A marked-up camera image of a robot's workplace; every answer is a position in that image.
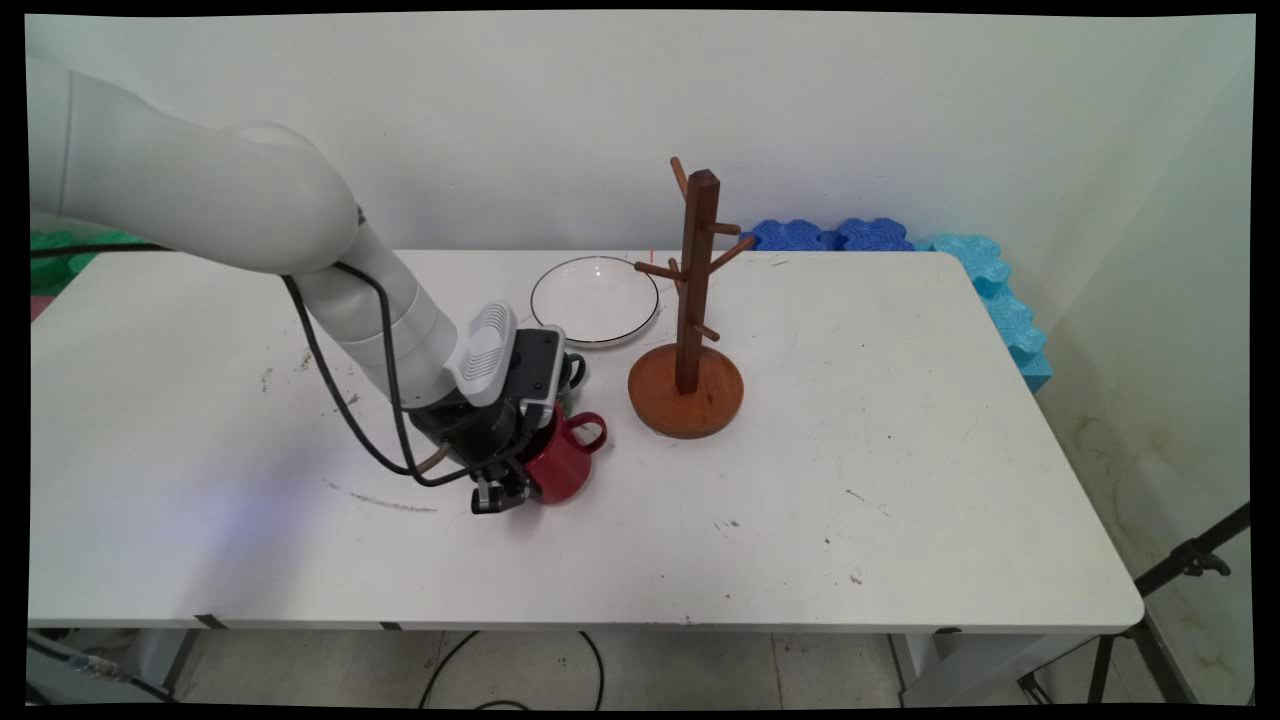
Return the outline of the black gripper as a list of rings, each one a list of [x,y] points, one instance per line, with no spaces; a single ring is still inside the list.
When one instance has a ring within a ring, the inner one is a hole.
[[[415,480],[439,487],[463,477],[475,483],[472,515],[499,514],[518,507],[532,497],[532,482],[520,461],[541,423],[541,407],[522,410],[517,400],[499,398],[476,407],[457,389],[424,407],[408,410],[412,425],[422,432],[458,470],[426,477],[417,470]]]

